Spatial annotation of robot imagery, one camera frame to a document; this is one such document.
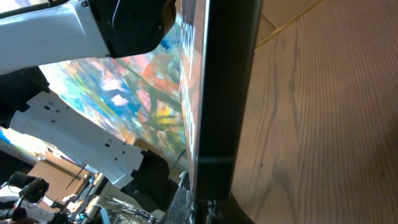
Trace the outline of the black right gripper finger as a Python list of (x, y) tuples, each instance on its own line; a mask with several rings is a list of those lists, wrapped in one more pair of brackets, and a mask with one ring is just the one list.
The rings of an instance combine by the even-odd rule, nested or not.
[(198, 205), (190, 173), (183, 171), (179, 177), (181, 180), (177, 190), (159, 224), (199, 224)]

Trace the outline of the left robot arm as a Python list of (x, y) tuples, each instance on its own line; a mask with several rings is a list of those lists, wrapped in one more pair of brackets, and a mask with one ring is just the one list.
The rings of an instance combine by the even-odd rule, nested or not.
[(178, 1), (2, 1), (1, 129), (165, 212), (185, 150)]

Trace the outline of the rose gold Galaxy smartphone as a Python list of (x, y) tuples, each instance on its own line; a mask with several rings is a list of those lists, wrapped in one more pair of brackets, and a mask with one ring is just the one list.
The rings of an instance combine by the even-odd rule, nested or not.
[(180, 101), (195, 200), (230, 195), (261, 4), (182, 3)]

